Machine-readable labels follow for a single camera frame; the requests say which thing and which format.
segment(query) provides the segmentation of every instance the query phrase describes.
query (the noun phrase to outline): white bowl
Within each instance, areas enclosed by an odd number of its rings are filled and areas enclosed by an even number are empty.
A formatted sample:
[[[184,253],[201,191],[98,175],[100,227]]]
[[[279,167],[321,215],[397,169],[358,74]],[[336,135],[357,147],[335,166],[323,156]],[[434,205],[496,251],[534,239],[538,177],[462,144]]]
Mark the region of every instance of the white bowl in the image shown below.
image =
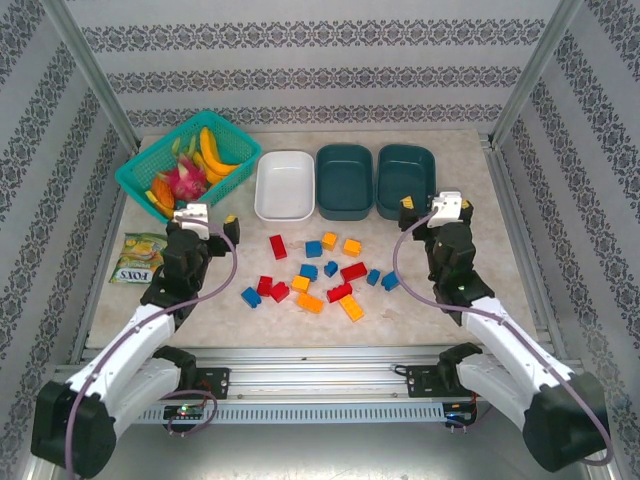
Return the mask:
[[[258,162],[256,215],[266,226],[300,227],[316,206],[313,157],[305,152],[269,152]]]

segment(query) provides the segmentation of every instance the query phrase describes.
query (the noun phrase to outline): red block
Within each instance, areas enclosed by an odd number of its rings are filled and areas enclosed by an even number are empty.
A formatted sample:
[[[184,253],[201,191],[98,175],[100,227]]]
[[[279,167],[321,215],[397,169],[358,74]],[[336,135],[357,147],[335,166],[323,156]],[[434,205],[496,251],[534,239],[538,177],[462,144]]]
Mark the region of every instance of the red block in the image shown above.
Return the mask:
[[[350,282],[351,280],[355,280],[356,278],[364,277],[367,274],[367,267],[364,266],[364,263],[356,263],[355,265],[351,265],[350,267],[343,268],[340,270],[340,275],[342,275],[342,279],[346,282]]]
[[[271,277],[260,277],[260,281],[258,282],[258,288],[256,291],[258,295],[261,297],[268,297],[271,293],[271,283],[273,279]]]
[[[289,287],[287,287],[284,282],[276,283],[273,287],[271,287],[270,295],[271,298],[280,303],[282,300],[287,298],[287,295],[289,295]]]
[[[284,248],[284,242],[280,235],[269,237],[269,241],[271,242],[271,249],[273,250],[273,254],[276,256],[276,260],[287,257],[287,250]]]
[[[351,295],[352,293],[353,293],[353,288],[351,288],[351,284],[345,283],[344,285],[340,285],[339,287],[329,290],[327,292],[327,298],[329,299],[329,303],[333,303],[333,302],[337,302],[342,297]]]

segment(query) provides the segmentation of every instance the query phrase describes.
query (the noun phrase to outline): dragon fruit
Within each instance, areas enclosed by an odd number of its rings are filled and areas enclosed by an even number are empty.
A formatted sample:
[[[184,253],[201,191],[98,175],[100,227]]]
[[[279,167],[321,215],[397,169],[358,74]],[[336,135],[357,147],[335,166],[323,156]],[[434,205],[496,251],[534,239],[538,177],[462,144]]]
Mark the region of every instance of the dragon fruit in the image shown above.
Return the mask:
[[[207,177],[203,169],[196,167],[185,156],[178,157],[178,166],[166,174],[158,176],[167,182],[177,200],[193,202],[207,191]]]

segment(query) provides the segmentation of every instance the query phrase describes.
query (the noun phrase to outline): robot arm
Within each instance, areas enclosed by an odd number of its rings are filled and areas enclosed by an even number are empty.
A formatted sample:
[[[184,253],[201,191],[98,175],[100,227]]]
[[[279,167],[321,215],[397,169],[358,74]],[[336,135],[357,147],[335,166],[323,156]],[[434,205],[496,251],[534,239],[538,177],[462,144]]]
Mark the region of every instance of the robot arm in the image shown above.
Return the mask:
[[[549,368],[578,392],[608,432],[604,391],[598,380],[590,373],[577,375],[540,347],[513,321],[493,290],[473,269],[476,253],[470,228],[473,206],[462,199],[460,192],[441,193],[433,199],[432,207],[435,214],[413,230],[413,238],[425,242],[429,279],[434,282],[437,302],[493,313],[501,319],[498,322],[473,311],[443,309],[492,354],[475,353],[479,352],[475,346],[463,349],[466,353],[455,360],[455,369],[450,364],[442,369],[455,377],[445,383],[476,392],[500,410],[522,431],[533,457],[549,471],[557,471],[605,448],[591,419]],[[418,220],[412,202],[403,200],[400,228],[407,230]],[[523,345],[516,334],[528,345]],[[547,368],[532,351],[546,361]]]
[[[97,475],[107,464],[124,431],[151,404],[175,390],[194,388],[196,359],[173,347],[160,347],[180,328],[194,305],[172,314],[165,308],[194,300],[202,288],[209,261],[224,256],[229,247],[219,236],[210,236],[206,205],[190,204],[177,211],[178,223],[167,225],[167,247],[163,266],[153,275],[139,306],[124,329],[89,365],[64,384],[48,382],[38,394],[31,452],[56,465],[65,466],[65,432],[71,406],[96,365],[104,361],[78,408],[73,429],[73,464],[84,478]],[[234,245],[240,241],[240,226],[227,219],[224,233]],[[145,325],[152,315],[159,316]],[[135,333],[125,336],[131,329]],[[106,357],[114,344],[117,354]]]

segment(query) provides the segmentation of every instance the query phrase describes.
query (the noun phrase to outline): blue block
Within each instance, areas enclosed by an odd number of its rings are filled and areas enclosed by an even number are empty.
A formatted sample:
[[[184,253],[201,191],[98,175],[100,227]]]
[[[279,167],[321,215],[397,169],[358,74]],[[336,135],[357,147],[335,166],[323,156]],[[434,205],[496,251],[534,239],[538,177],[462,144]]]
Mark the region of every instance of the blue block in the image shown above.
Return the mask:
[[[307,258],[315,258],[322,256],[322,243],[317,240],[313,242],[307,242],[305,245],[307,251]]]
[[[337,271],[338,271],[338,264],[333,260],[324,266],[324,273],[329,278],[333,277]]]
[[[256,308],[262,303],[262,298],[260,298],[258,292],[256,292],[251,287],[242,292],[242,299],[247,302],[247,305],[249,305],[251,308]]]
[[[303,264],[300,266],[300,276],[307,277],[312,282],[315,282],[318,279],[318,267]]]
[[[398,277],[396,277],[396,274],[394,272],[387,273],[384,277],[382,277],[382,282],[380,284],[387,292],[390,292],[399,285]]]
[[[379,278],[380,278],[380,271],[371,270],[369,272],[369,275],[367,275],[367,283],[373,287],[376,283],[378,283]]]

